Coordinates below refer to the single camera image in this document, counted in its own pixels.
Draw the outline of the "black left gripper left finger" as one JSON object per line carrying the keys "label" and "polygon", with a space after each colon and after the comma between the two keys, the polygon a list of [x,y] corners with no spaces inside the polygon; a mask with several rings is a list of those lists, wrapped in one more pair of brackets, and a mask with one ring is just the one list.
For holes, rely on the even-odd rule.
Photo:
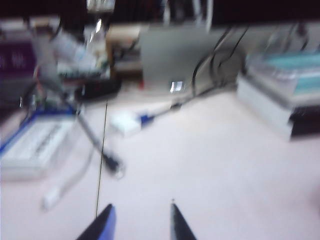
{"label": "black left gripper left finger", "polygon": [[77,240],[113,240],[116,231],[116,208],[108,204]]}

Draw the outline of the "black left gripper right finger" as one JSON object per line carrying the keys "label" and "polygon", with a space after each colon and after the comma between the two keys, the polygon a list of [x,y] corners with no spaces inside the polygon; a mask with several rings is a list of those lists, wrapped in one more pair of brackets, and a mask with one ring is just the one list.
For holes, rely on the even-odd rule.
{"label": "black left gripper right finger", "polygon": [[170,239],[196,240],[196,236],[188,225],[178,206],[173,202],[170,205]]}

